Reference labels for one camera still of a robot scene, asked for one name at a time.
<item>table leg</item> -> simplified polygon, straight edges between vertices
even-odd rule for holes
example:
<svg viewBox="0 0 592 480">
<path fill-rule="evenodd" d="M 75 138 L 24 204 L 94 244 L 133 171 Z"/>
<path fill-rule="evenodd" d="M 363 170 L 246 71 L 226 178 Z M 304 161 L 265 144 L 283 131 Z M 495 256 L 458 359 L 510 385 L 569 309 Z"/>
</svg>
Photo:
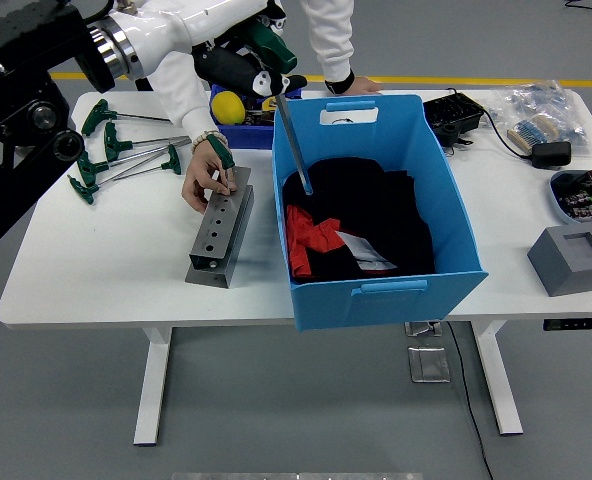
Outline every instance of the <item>table leg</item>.
<svg viewBox="0 0 592 480">
<path fill-rule="evenodd" d="M 509 386 L 503 358 L 496 341 L 496 333 L 504 323 L 505 320 L 477 320 L 471 322 L 478 345 L 478 353 L 485 371 L 489 394 L 496 413 L 498 430 L 501 435 L 515 435 L 523 433 L 523 427 L 518 417 L 514 396 Z"/>
<path fill-rule="evenodd" d="M 167 372 L 167 358 L 172 339 L 172 327 L 144 328 L 149 338 L 147 366 L 143 379 L 143 390 L 136 420 L 134 445 L 156 445 L 160 410 L 163 402 L 163 388 Z"/>
</svg>

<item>yellow line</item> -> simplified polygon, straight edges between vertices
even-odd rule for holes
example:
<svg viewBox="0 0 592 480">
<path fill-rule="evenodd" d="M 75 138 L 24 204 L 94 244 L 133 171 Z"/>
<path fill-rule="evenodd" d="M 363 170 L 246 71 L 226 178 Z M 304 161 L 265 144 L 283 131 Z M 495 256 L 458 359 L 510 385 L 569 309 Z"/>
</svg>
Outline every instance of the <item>yellow line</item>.
<svg viewBox="0 0 592 480">
<path fill-rule="evenodd" d="M 54 80 L 86 80 L 85 74 L 77 72 L 53 72 L 51 74 Z M 305 75 L 308 82 L 322 83 L 322 75 Z M 476 77 L 400 77 L 400 76 L 370 76 L 372 80 L 380 83 L 398 83 L 398 84 L 422 84 L 422 85 L 517 85 L 531 83 L 536 78 L 476 78 Z M 127 80 L 126 77 L 119 77 L 119 80 Z M 583 87 L 592 88 L 592 80 L 559 80 L 563 87 Z"/>
</svg>

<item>plastic bag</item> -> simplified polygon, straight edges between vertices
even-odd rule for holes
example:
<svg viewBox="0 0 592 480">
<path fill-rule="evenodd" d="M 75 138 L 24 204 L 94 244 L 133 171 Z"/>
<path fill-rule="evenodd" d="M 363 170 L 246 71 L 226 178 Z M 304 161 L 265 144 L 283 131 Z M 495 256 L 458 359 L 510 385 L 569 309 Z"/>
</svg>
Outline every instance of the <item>plastic bag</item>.
<svg viewBox="0 0 592 480">
<path fill-rule="evenodd" d="M 499 131 L 506 130 L 526 154 L 537 143 L 588 143 L 572 96 L 556 80 L 495 89 L 487 109 Z"/>
</svg>

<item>black cloth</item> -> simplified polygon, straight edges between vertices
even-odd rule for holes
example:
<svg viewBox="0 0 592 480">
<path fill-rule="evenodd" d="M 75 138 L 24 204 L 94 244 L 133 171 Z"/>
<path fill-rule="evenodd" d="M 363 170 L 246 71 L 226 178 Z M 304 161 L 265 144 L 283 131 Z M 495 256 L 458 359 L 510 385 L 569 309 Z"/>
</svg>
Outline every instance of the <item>black cloth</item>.
<svg viewBox="0 0 592 480">
<path fill-rule="evenodd" d="M 314 225 L 340 220 L 342 231 L 366 239 L 396 268 L 363 271 L 347 246 L 327 253 L 308 249 L 313 278 L 304 281 L 436 273 L 429 227 L 418 213 L 414 179 L 406 171 L 385 172 L 375 160 L 345 157 L 318 161 L 308 174 L 313 195 L 305 193 L 295 172 L 283 186 L 285 208 L 302 207 Z"/>
</svg>

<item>gray square block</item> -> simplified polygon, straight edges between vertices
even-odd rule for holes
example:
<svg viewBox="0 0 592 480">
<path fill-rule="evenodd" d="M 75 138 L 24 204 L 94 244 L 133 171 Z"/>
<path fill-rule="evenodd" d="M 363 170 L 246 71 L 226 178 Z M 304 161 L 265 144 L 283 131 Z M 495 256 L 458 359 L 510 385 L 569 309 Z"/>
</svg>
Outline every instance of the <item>gray square block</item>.
<svg viewBox="0 0 592 480">
<path fill-rule="evenodd" d="M 527 256 L 550 297 L 592 290 L 592 223 L 546 228 Z"/>
</svg>

